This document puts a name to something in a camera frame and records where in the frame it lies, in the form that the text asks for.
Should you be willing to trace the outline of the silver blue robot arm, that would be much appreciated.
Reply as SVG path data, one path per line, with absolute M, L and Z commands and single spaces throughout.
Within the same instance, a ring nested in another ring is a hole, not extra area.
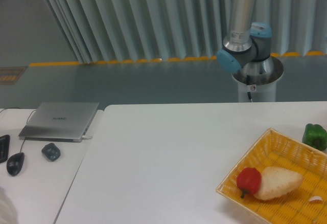
M 326 53 L 326 0 L 231 0 L 227 35 L 217 60 L 235 73 L 258 58 L 260 37 L 271 40 L 268 51 Z

